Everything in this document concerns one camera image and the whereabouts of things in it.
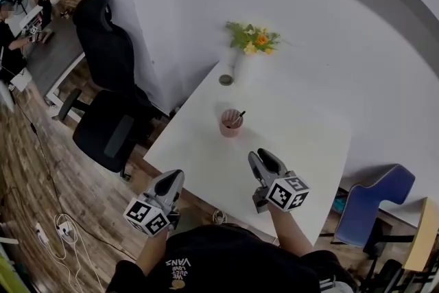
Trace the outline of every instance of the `flower vase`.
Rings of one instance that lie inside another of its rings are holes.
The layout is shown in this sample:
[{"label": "flower vase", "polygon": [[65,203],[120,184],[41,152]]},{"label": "flower vase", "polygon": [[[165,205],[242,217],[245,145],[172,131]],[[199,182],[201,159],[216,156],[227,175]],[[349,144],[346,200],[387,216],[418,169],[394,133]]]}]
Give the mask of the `flower vase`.
[{"label": "flower vase", "polygon": [[267,54],[262,52],[250,55],[238,53],[233,69],[233,82],[238,86],[244,86],[263,75],[263,67],[267,60]]}]

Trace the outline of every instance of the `yellow flower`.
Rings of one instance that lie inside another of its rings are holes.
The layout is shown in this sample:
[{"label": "yellow flower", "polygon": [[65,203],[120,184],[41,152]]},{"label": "yellow flower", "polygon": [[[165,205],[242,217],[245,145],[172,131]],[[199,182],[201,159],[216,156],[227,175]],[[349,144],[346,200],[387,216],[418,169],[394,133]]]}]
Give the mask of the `yellow flower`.
[{"label": "yellow flower", "polygon": [[268,37],[265,34],[259,34],[258,38],[256,39],[257,45],[264,45],[268,43]]},{"label": "yellow flower", "polygon": [[248,42],[247,47],[244,48],[244,53],[247,55],[254,54],[258,49],[254,46],[252,42]]}]

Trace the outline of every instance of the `person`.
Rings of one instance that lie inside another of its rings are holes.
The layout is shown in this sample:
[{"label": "person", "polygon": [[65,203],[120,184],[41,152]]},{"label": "person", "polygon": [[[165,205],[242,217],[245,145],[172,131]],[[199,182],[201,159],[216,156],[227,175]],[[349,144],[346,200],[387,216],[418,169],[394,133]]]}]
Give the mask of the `person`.
[{"label": "person", "polygon": [[[3,50],[3,55],[0,58],[0,80],[5,84],[9,84],[12,78],[20,74],[26,67],[26,60],[21,53],[29,43],[39,41],[39,35],[34,34],[25,38],[15,39],[9,25],[6,23],[14,14],[14,0],[0,0],[0,51]],[[36,88],[35,82],[32,80],[27,87],[32,95],[45,110],[47,104]]]},{"label": "person", "polygon": [[314,250],[291,213],[268,205],[280,248],[233,224],[147,239],[136,263],[120,261],[107,292],[352,292],[337,257]]}]

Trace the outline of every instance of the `chair backrest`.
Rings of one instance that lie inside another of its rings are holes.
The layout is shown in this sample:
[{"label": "chair backrest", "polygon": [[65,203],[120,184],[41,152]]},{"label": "chair backrest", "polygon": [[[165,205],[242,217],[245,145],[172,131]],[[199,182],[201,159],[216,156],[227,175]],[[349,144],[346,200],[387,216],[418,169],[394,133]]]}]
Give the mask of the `chair backrest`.
[{"label": "chair backrest", "polygon": [[108,1],[81,0],[73,22],[94,83],[137,100],[132,43],[128,34],[111,22]]},{"label": "chair backrest", "polygon": [[393,165],[371,186],[352,186],[334,237],[364,247],[377,218],[379,204],[383,200],[403,204],[414,180],[415,176],[405,167]]}]

